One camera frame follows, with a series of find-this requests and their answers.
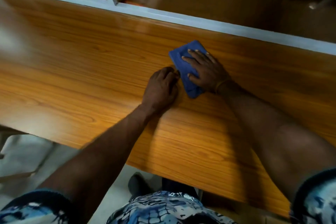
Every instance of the hand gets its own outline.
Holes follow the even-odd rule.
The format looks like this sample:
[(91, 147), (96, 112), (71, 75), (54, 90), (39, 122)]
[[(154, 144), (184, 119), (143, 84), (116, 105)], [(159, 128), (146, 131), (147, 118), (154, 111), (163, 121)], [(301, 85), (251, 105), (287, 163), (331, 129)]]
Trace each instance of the hand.
[(188, 74), (188, 78), (191, 82), (200, 86), (206, 91), (216, 93), (216, 88), (220, 84), (231, 80), (230, 75), (224, 69), (223, 65), (218, 62), (210, 53), (202, 54), (199, 50), (188, 50), (188, 53), (193, 57), (182, 57), (184, 61), (187, 61), (199, 74), (197, 78), (194, 74)]
[(156, 71), (148, 81), (141, 105), (154, 114), (173, 103), (177, 96), (178, 79), (179, 75), (174, 73), (172, 67)]

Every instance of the shirt sleeve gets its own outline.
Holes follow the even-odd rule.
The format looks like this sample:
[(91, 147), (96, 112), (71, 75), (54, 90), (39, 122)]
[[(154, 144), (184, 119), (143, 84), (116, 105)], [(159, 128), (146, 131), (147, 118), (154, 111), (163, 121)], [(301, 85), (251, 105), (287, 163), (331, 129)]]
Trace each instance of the shirt sleeve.
[(68, 198), (56, 191), (40, 189), (7, 204), (0, 211), (0, 224), (71, 224), (75, 217)]
[(291, 207), (292, 223), (336, 224), (336, 169), (306, 180)]

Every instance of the microfiber cloth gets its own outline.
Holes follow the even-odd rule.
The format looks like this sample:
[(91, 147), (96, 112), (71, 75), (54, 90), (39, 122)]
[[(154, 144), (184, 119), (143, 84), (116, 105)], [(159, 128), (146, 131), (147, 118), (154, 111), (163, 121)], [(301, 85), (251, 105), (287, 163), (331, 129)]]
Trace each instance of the microfiber cloth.
[(192, 83), (188, 78), (188, 73), (191, 73), (198, 77), (196, 69), (192, 68), (192, 66), (187, 61), (184, 61), (182, 59), (182, 56), (192, 58), (192, 56), (188, 53), (188, 49), (191, 49), (193, 51), (199, 50), (203, 54), (207, 52), (200, 42), (194, 40), (186, 45), (170, 51), (169, 56), (173, 61), (176, 69), (180, 72), (181, 80), (183, 82), (183, 86), (185, 91), (187, 92), (187, 95), (190, 98), (196, 98), (200, 94), (204, 93), (204, 90), (196, 84)]

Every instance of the person's right arm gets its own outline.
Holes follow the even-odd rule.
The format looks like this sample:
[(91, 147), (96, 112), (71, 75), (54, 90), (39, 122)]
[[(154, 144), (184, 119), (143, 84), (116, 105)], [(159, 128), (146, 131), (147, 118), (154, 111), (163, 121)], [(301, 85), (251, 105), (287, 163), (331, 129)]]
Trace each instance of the person's right arm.
[(328, 141), (243, 89), (209, 53), (189, 53), (194, 59), (183, 59), (199, 73), (199, 78), (190, 74), (190, 81), (225, 99), (269, 176), (288, 200), (294, 199), (307, 178), (336, 166), (336, 148)]

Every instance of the wooden table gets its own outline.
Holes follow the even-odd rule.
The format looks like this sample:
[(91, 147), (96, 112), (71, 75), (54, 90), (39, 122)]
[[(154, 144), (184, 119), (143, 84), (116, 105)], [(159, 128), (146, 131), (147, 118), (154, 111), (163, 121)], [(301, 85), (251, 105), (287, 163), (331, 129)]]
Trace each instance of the wooden table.
[[(150, 75), (172, 64), (170, 50), (198, 39), (242, 86), (336, 144), (335, 56), (54, 0), (5, 1), (4, 126), (81, 148), (141, 102)], [(127, 163), (288, 214), (232, 112), (212, 94), (191, 100), (181, 89)]]

